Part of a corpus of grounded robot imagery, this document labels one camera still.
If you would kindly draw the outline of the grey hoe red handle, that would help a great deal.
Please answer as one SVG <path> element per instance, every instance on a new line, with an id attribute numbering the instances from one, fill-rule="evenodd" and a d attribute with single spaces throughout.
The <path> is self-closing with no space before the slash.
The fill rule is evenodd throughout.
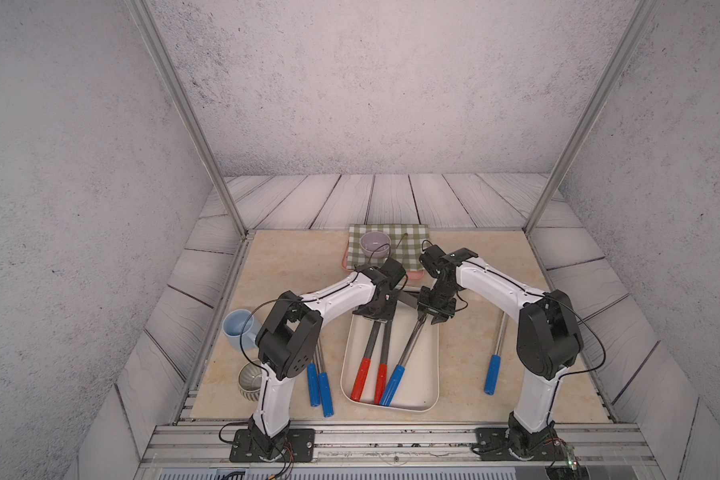
<path id="1" fill-rule="evenodd" d="M 374 403 L 376 405 L 381 404 L 381 399 L 382 399 L 383 393 L 386 388 L 389 347 L 390 347 L 390 343 L 391 343 L 391 330 L 392 330 L 392 321 L 388 321 L 387 323 L 384 324 L 379 365 L 378 365 L 378 370 L 377 370 L 375 393 L 374 393 Z"/>
<path id="2" fill-rule="evenodd" d="M 372 324 L 371 330 L 370 330 L 370 334 L 369 334 L 365 349 L 364 349 L 361 363 L 358 367 L 357 374 L 356 374 L 356 377 L 354 380 L 353 388 L 352 388 L 351 395 L 350 395 L 350 399 L 352 401 L 359 402 L 362 397 L 366 379 L 368 376 L 368 371 L 370 368 L 371 357 L 372 357 L 373 351 L 375 349 L 375 345 L 377 342 L 377 338 L 378 338 L 380 329 L 381 329 L 381 323 L 378 321 L 374 321 Z"/>

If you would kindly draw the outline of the cream storage box tray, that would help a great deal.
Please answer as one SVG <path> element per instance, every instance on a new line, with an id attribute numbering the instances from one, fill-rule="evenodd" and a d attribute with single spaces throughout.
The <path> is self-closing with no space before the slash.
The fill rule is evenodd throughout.
<path id="1" fill-rule="evenodd" d="M 417 322 L 418 312 L 400 303 L 391 325 L 387 376 L 391 376 Z M 372 330 L 372 321 L 362 316 L 351 318 L 345 356 L 341 372 L 341 391 L 351 397 L 358 369 Z M 360 406 L 378 408 L 374 403 L 378 366 L 383 335 L 379 334 L 370 362 L 363 394 L 356 401 Z M 439 399 L 439 328 L 427 322 L 405 365 L 405 372 L 389 407 L 410 413 L 423 413 L 434 407 Z"/>

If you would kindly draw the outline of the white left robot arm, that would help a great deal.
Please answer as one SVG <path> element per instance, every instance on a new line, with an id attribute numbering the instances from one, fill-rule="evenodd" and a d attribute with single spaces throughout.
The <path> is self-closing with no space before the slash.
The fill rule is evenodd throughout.
<path id="1" fill-rule="evenodd" d="M 404 267 L 390 260 L 360 267 L 322 290 L 301 296 L 288 290 L 274 300 L 255 341 L 262 390 L 248 421 L 252 440 L 266 454 L 284 446 L 294 381 L 312 361 L 322 327 L 350 311 L 381 312 L 405 276 Z"/>

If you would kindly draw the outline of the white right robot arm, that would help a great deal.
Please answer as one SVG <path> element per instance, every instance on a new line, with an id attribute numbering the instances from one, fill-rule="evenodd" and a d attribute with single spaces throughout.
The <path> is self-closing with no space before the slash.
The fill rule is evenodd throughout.
<path id="1" fill-rule="evenodd" d="M 418 295 L 418 310 L 434 324 L 456 314 L 456 297 L 470 290 L 517 322 L 516 352 L 525 368 L 519 401 L 508 418 L 507 450 L 530 460 L 556 432 L 551 412 L 559 385 L 583 347 L 570 298 L 532 288 L 495 270 L 472 250 L 425 247 L 419 257 L 435 279 Z"/>

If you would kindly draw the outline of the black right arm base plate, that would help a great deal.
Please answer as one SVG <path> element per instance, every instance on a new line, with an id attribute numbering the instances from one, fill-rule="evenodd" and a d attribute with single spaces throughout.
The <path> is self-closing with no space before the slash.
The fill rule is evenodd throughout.
<path id="1" fill-rule="evenodd" d="M 509 428 L 478 428 L 470 451 L 483 461 L 542 461 L 563 463 L 567 453 L 562 441 L 548 430 L 520 433 Z"/>

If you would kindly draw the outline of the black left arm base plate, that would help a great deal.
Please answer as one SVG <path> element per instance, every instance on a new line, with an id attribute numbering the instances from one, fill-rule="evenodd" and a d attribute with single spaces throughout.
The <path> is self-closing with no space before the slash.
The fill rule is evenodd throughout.
<path id="1" fill-rule="evenodd" d="M 235 433 L 231 444 L 231 463 L 313 460 L 316 432 L 314 429 L 286 428 L 275 437 L 268 437 L 255 425 Z"/>

